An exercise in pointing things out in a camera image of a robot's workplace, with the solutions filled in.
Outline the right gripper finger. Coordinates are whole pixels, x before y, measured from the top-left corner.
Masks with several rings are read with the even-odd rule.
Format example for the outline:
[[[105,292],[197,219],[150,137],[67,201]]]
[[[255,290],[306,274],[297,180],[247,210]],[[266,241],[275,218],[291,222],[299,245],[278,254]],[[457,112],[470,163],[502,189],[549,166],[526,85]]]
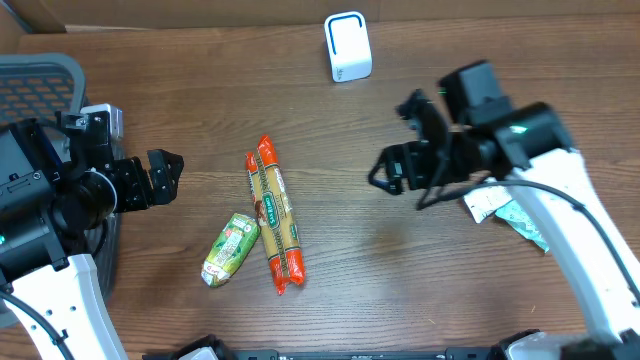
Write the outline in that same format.
[[[400,174],[391,150],[383,150],[368,174],[370,185],[391,195],[400,194]]]
[[[415,89],[406,101],[396,107],[396,113],[415,131],[423,130],[435,121],[435,107],[422,89]]]

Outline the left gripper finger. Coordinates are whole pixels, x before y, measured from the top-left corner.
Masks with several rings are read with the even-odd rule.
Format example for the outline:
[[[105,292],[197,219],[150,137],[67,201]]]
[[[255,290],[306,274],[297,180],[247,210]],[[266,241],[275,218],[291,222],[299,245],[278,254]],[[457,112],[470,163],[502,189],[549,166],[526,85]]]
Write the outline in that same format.
[[[92,145],[112,145],[123,138],[122,110],[104,103],[86,106],[81,113],[87,116],[83,139]]]
[[[179,178],[184,169],[182,156],[162,149],[147,152],[151,169],[153,204],[166,205],[177,196]]]

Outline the white tube gold cap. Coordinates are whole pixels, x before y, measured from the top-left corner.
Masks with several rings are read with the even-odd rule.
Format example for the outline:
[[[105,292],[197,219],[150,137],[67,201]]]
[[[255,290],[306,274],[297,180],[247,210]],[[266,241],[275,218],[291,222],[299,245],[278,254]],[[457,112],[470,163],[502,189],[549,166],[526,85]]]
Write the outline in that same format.
[[[476,224],[481,223],[511,200],[512,197],[502,186],[480,188],[463,196],[463,201]]]

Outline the teal wipes packet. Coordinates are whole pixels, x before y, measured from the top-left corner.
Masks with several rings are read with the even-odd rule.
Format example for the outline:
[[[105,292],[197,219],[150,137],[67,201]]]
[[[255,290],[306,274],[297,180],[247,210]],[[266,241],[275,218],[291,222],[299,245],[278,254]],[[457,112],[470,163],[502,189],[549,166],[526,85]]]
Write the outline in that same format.
[[[549,251],[549,246],[542,237],[538,228],[535,226],[529,215],[515,200],[511,200],[498,208],[495,211],[495,215],[508,223],[522,237],[532,241],[544,253]]]

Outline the green snack pouch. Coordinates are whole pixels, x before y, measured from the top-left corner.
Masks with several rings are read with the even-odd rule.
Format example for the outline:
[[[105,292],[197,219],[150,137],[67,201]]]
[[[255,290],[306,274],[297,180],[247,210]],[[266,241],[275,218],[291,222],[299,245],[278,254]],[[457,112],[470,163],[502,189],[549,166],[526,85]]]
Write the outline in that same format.
[[[201,278],[216,288],[227,283],[240,268],[260,236],[260,227],[249,216],[234,213],[205,258]]]

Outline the orange spaghetti packet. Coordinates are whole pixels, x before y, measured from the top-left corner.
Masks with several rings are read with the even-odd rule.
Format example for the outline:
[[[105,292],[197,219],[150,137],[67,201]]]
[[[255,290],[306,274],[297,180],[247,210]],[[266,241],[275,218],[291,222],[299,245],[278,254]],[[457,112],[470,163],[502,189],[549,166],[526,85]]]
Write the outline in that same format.
[[[289,284],[305,282],[306,269],[293,207],[268,135],[260,138],[254,152],[245,154],[245,168],[272,280],[283,295]]]

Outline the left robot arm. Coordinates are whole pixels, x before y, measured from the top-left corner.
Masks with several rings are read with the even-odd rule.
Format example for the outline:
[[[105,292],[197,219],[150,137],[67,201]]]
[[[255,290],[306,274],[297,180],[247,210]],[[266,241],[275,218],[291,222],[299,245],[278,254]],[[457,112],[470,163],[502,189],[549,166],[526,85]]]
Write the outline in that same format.
[[[86,233],[109,217],[177,196],[181,156],[118,159],[121,113],[109,105],[1,128],[1,300],[44,359],[124,359]]]

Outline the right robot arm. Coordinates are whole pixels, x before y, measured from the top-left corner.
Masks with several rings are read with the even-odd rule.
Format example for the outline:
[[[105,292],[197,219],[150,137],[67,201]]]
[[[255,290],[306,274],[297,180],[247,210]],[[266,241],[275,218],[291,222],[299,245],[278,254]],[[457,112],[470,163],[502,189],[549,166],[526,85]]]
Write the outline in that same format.
[[[487,61],[440,80],[447,113],[421,90],[397,107],[417,139],[385,148],[369,182],[398,195],[417,190],[418,209],[478,187],[505,189],[528,214],[582,311],[583,335],[519,332],[490,359],[635,359],[639,355],[639,262],[599,200],[585,161],[546,103],[515,108]],[[479,185],[474,173],[486,172]]]

